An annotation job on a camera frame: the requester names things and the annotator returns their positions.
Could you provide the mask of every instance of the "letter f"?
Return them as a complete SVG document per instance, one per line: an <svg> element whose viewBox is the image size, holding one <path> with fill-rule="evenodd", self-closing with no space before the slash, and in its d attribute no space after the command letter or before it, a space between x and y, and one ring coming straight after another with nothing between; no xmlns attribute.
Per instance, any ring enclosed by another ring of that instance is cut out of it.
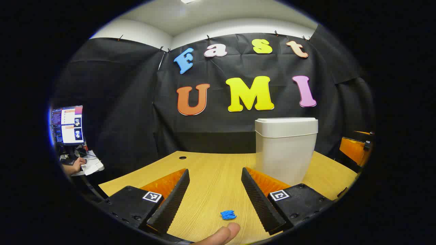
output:
<svg viewBox="0 0 436 245"><path fill-rule="evenodd" d="M190 54L192 51L194 51L193 48L188 48L187 50L183 51L179 56L177 56L173 62L177 62L177 64L180 67L180 74L185 73L189 68L192 67L192 63L189 63L188 61L192 61L194 57Z"/></svg>

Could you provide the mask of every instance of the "blue object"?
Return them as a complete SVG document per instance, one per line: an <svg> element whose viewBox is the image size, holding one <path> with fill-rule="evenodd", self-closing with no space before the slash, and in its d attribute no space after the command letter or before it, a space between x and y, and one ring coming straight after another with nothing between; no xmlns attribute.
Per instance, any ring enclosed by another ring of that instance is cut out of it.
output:
<svg viewBox="0 0 436 245"><path fill-rule="evenodd" d="M180 74L185 73L189 68L193 66L192 63L189 63L188 61L192 61L194 57L192 57L192 54L190 54L192 51L194 51L193 48L188 48L187 50L183 51L179 56L177 56L174 59L174 62L177 62L177 64L180 67Z"/></svg>
<svg viewBox="0 0 436 245"><path fill-rule="evenodd" d="M221 212L221 216L225 220L236 218L233 210L227 210L227 211Z"/></svg>

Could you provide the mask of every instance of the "orange letter u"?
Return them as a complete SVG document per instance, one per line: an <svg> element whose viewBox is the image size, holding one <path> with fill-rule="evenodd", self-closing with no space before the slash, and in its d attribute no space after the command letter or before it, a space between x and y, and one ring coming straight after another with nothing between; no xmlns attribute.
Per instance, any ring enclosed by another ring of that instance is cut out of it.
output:
<svg viewBox="0 0 436 245"><path fill-rule="evenodd" d="M198 90L198 104L194 107L189 106L189 92L192 90L192 87L181 87L176 92L179 94L177 99L177 110L179 110L180 114L185 116L193 116L200 114L206 108L207 101L207 89L210 87L210 84L203 83L197 85L195 88Z"/></svg>

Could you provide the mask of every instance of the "table surface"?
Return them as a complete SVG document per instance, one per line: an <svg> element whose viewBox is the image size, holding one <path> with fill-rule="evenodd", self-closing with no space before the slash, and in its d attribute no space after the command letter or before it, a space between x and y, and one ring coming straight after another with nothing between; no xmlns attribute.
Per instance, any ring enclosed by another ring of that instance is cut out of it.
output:
<svg viewBox="0 0 436 245"><path fill-rule="evenodd" d="M168 234L197 242L229 222L241 231L229 245L248 244L271 237L263 228L241 182L242 168L255 169L255 153L212 154L177 151L148 166L100 184L108 195L130 185L141 188L165 175L187 168L190 183ZM314 152L303 183L334 200L350 187L357 174L340 163ZM220 212L234 210L234 220L223 220Z"/></svg>

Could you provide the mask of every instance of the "pink letter i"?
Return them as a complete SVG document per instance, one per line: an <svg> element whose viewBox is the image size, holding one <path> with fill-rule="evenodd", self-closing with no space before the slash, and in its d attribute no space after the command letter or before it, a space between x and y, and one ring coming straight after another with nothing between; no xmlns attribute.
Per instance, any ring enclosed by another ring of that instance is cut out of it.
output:
<svg viewBox="0 0 436 245"><path fill-rule="evenodd" d="M295 76L292 78L294 82L297 83L298 89L300 91L300 106L301 107L313 107L317 105L317 102L312 98L312 94L310 93L309 78L306 76Z"/></svg>

